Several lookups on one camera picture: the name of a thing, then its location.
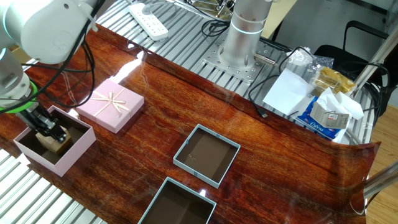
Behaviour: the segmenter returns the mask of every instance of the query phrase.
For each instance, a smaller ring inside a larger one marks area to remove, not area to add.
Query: pink gift box
[[[77,112],[117,133],[143,104],[144,97],[107,79]]]
[[[72,144],[63,155],[46,150],[36,138],[37,131],[25,129],[14,139],[18,148],[31,159],[62,177],[74,163],[95,142],[93,127],[51,106],[49,113],[58,119],[58,124],[66,128],[72,138]]]

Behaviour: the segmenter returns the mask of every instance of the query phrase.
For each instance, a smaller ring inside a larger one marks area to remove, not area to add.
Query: white ribbon
[[[94,91],[94,94],[98,95],[100,98],[91,98],[91,100],[98,100],[98,101],[107,101],[108,103],[105,104],[105,106],[103,106],[101,109],[99,109],[97,111],[97,113],[94,114],[94,118],[96,116],[98,116],[103,110],[105,110],[105,108],[107,108],[109,105],[113,105],[114,108],[119,112],[119,114],[122,113],[122,111],[119,108],[122,108],[126,111],[128,111],[129,113],[131,112],[131,110],[122,104],[125,104],[126,102],[124,100],[116,100],[116,98],[125,90],[125,88],[123,88],[121,91],[119,91],[119,93],[117,93],[115,96],[113,96],[112,92],[109,92],[109,98],[107,98],[106,96],[102,95],[101,93],[98,93],[97,91]]]

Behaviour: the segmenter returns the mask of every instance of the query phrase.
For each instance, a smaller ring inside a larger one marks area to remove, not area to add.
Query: black chair
[[[347,30],[350,27],[355,27],[369,34],[380,37],[382,39],[387,39],[389,36],[388,34],[381,32],[375,28],[369,27],[368,25],[365,25],[361,22],[350,21],[349,23],[347,23],[346,30],[344,33],[343,49],[330,45],[322,45],[321,47],[318,48],[318,50],[314,53],[314,55],[334,58],[335,62],[333,64],[333,69],[355,80],[362,72],[362,70],[365,68],[365,65],[358,65],[347,62],[368,63],[368,61],[346,51]],[[383,82],[382,82],[382,76],[385,75],[386,72],[381,69],[377,69],[368,80],[368,83],[376,84],[381,88],[382,103],[381,103],[380,116],[383,115],[384,112],[386,111],[388,101],[391,97],[391,93],[397,88],[398,85],[398,47],[397,46],[394,47],[394,50],[385,59],[383,67],[388,69],[388,71],[391,74],[391,77],[386,86],[383,87]]]

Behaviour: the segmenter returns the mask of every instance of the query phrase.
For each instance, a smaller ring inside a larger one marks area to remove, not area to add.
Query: red-brown wood grain
[[[30,167],[106,222],[137,223],[171,177],[195,191],[206,190],[217,203],[210,223],[366,223],[359,215],[363,186],[379,144],[343,146],[271,112],[260,118],[248,100],[105,28],[86,39],[96,60],[96,86],[124,77],[120,85],[146,102],[117,134],[81,117],[94,127],[97,141],[62,178],[35,162]],[[85,67],[81,50],[69,67]],[[53,73],[27,71],[39,85]],[[81,76],[66,73],[47,92],[59,96],[66,83],[73,86]],[[88,75],[63,102],[81,101],[90,85]],[[173,165],[197,124],[241,145],[219,189]],[[10,142],[24,123],[4,114],[0,128],[0,147],[18,156]]]

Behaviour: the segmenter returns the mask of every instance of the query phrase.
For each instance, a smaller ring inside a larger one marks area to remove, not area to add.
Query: white power strip
[[[167,28],[152,13],[144,15],[142,13],[144,7],[144,3],[133,4],[129,6],[129,11],[153,41],[167,38],[169,36]]]

